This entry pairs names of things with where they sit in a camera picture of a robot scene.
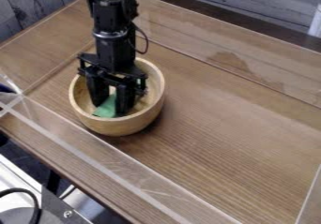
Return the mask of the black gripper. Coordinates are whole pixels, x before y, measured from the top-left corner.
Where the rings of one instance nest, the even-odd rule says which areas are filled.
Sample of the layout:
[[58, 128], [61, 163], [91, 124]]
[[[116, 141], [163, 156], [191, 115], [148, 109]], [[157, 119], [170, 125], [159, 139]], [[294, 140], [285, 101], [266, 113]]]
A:
[[87, 79], [91, 103], [99, 107], [116, 88], [115, 110], [125, 115], [132, 108], [135, 95], [145, 93], [148, 75], [135, 65], [135, 31], [93, 32], [95, 53], [81, 52], [79, 74]]

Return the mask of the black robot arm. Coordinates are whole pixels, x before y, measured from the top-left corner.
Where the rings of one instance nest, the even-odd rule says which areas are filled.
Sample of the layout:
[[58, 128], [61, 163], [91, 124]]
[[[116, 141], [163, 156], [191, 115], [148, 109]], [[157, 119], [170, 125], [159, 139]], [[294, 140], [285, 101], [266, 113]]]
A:
[[91, 103], [99, 107], [115, 88], [115, 113], [124, 115], [145, 94], [145, 72], [135, 65], [136, 0], [87, 0], [93, 19], [96, 53], [77, 55], [77, 73], [85, 77]]

